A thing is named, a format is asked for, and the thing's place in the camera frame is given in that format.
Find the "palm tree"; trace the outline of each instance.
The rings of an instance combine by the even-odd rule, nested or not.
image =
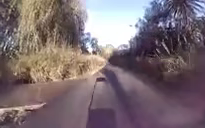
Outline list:
[[[163,5],[180,27],[190,25],[198,13],[205,11],[204,0],[163,0]]]

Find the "tall grass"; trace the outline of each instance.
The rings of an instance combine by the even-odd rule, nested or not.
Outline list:
[[[22,0],[18,41],[21,51],[48,43],[78,46],[86,12],[79,0]]]

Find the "tree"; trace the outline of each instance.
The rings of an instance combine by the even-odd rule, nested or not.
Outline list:
[[[18,10],[10,0],[0,0],[0,56],[11,56],[17,50],[18,17]]]
[[[101,52],[100,48],[99,48],[99,45],[98,45],[97,38],[93,37],[90,41],[90,44],[91,44],[93,54],[98,54],[98,53]]]
[[[202,46],[202,0],[154,0],[145,16],[136,24],[138,32],[131,40],[136,55],[154,56],[188,51],[192,45]]]
[[[22,0],[20,14],[21,51],[47,44],[79,47],[87,19],[81,0]]]
[[[118,46],[118,50],[125,50],[128,48],[129,48],[128,44],[121,44],[120,46]]]

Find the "road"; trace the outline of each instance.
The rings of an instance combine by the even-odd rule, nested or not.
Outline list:
[[[20,128],[205,128],[205,95],[194,88],[159,90],[108,64]]]

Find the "foliage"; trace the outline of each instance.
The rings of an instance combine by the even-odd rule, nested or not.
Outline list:
[[[48,43],[78,47],[86,11],[80,0],[22,0],[18,41],[22,50]]]
[[[203,0],[154,0],[143,19],[136,24],[138,32],[130,41],[135,55],[160,56],[190,51],[204,46]]]
[[[105,60],[98,56],[49,45],[39,52],[19,55],[19,59],[11,61],[10,68],[19,79],[36,83],[76,78],[104,64]]]
[[[92,49],[92,53],[94,54],[100,53],[97,38],[92,37],[89,32],[84,33],[84,36],[82,36],[80,46],[84,53],[89,53],[89,49]]]
[[[18,10],[11,5],[10,0],[0,0],[0,57],[12,57],[16,53],[14,36],[18,16]]]

